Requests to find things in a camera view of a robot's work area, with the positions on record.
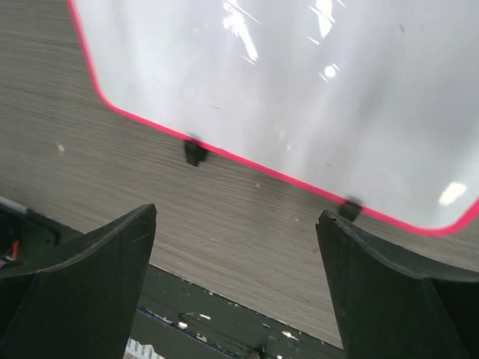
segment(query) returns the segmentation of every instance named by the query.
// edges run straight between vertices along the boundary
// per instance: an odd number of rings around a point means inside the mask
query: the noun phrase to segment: pink whiteboard border
[[[177,131],[174,131],[173,129],[169,129],[167,127],[161,126],[158,123],[151,122],[149,120],[146,120],[142,117],[139,117],[135,114],[131,114],[128,111],[124,111],[121,108],[116,107],[113,105],[109,100],[106,98],[105,94],[102,92],[102,89],[100,88],[99,82],[97,80],[97,74],[95,72],[94,66],[93,66],[93,61],[91,58],[91,53],[88,48],[88,45],[86,43],[85,36],[83,34],[83,29],[82,25],[80,23],[78,11],[76,9],[75,5],[75,0],[67,0],[68,3],[68,8],[70,9],[70,14],[73,19],[73,24],[75,25],[76,28],[76,33],[79,38],[80,46],[82,47],[83,50],[83,55],[85,56],[85,62],[87,64],[88,72],[90,73],[91,81],[93,82],[93,86],[95,91],[97,92],[98,96],[100,99],[113,111],[116,112],[117,114],[121,114],[125,117],[128,117],[132,120],[138,121],[139,123],[143,123],[147,126],[153,127],[154,129],[158,129],[160,131],[166,132],[169,135],[173,135],[174,137],[178,137],[181,139],[191,139],[189,136],[184,135],[183,133],[179,133]],[[207,150],[217,153],[220,156],[227,157],[229,159],[232,159],[234,161],[240,162],[246,166],[249,166],[251,168],[254,168],[255,170],[264,172],[265,174],[269,174],[270,176],[279,178],[280,180],[283,180],[285,182],[288,182],[292,185],[298,186],[300,188],[303,188],[307,191],[313,192],[315,194],[320,195],[321,197],[324,197],[328,200],[332,200],[337,203],[344,203],[345,199],[341,198],[335,194],[329,193],[327,191],[322,190],[321,188],[314,187],[312,185],[309,185],[307,183],[301,182],[297,179],[294,179],[292,177],[286,176],[284,174],[281,174],[277,171],[271,170],[269,168],[266,168],[262,165],[259,165],[258,163],[254,163],[252,161],[249,161],[248,159],[244,159],[242,157],[236,156],[233,153],[229,153],[225,150],[222,150],[221,148],[211,146],[210,144],[206,143],[201,143],[201,146],[206,148]],[[383,215],[382,213],[379,213],[373,209],[369,209],[367,207],[363,208],[363,213],[366,215],[369,215],[371,217],[374,217],[375,219],[378,219],[380,221],[383,221],[388,224],[392,224],[396,227],[399,227],[403,230],[407,230],[409,232],[412,232],[414,234],[422,235],[422,236],[447,236],[452,233],[455,233],[465,227],[467,227],[471,221],[478,215],[479,213],[479,199],[476,200],[476,202],[466,211],[466,213],[463,214],[459,220],[447,227],[443,228],[438,228],[438,229],[427,229],[427,228],[420,228],[416,226],[412,226],[411,224],[407,224],[402,221],[398,221],[395,218],[392,218],[388,215]]]

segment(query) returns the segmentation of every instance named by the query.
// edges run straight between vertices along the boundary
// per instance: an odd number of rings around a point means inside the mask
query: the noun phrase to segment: small black clip
[[[362,211],[362,206],[357,200],[346,200],[340,205],[338,214],[347,219],[349,222],[354,222]]]
[[[186,162],[191,166],[199,166],[200,162],[207,159],[208,150],[203,148],[197,140],[185,140]]]

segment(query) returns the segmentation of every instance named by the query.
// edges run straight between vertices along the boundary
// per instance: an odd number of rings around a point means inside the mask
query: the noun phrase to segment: white board surface
[[[113,109],[424,234],[479,197],[479,2],[70,0]]]

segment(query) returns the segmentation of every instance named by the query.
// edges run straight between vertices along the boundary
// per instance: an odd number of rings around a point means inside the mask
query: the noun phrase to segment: black bracket
[[[185,140],[185,156],[186,162],[191,166],[199,166],[200,162],[204,162],[208,156],[208,150],[203,148],[197,140]]]
[[[362,206],[357,200],[346,200],[340,205],[338,214],[347,219],[349,222],[354,222],[362,211]]]
[[[316,228],[343,358],[479,358],[479,272],[423,257],[329,211]]]

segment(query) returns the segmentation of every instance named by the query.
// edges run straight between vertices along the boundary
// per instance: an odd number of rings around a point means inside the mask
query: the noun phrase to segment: gray wood grain surface
[[[0,195],[78,230],[159,210],[151,262],[340,345],[314,224],[335,205],[231,160],[188,166],[182,143],[110,112],[65,0],[0,0]],[[358,224],[479,269],[479,223],[447,238]]]

